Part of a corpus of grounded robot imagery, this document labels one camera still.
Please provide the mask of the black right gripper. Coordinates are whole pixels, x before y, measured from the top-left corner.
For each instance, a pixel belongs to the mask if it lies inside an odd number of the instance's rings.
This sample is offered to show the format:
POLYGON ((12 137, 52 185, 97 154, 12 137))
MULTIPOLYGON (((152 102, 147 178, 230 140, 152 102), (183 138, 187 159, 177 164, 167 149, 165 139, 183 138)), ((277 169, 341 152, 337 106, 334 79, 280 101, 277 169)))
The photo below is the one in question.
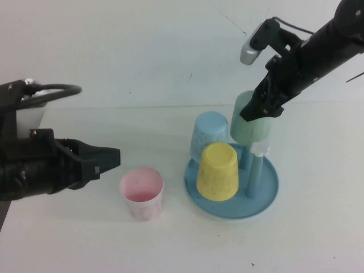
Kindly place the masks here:
POLYGON ((307 83, 306 54, 293 48, 285 56, 275 55, 266 64, 267 75, 255 88, 252 99, 240 111, 245 121, 277 118, 282 106, 297 97, 307 83))

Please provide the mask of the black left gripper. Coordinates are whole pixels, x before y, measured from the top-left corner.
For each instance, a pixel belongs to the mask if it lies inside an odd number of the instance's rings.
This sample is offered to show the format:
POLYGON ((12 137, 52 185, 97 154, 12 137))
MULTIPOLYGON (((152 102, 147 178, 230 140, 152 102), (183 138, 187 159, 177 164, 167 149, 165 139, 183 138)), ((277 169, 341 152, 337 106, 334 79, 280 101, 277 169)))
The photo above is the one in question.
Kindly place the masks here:
POLYGON ((28 166, 29 191, 81 189, 121 165, 119 149, 56 139, 51 129, 31 130, 30 139, 35 142, 36 158, 28 166))

